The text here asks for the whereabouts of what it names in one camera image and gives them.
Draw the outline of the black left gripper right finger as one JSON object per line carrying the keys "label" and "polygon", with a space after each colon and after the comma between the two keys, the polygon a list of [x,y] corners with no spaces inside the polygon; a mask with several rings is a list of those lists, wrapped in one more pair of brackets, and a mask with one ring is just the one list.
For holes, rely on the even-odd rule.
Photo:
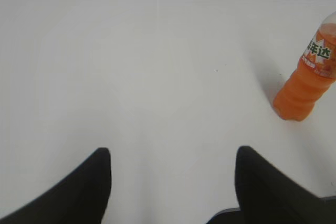
{"label": "black left gripper right finger", "polygon": [[249,146],[237,151],[235,190],[245,223],[335,223],[335,206],[302,188]]}

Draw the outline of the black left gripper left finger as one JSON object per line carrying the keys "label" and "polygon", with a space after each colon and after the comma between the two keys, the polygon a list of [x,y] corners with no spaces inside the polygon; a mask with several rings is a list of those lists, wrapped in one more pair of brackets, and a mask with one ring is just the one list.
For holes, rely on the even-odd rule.
{"label": "black left gripper left finger", "polygon": [[1,223],[101,223],[112,187],[111,156],[96,149],[50,190]]}

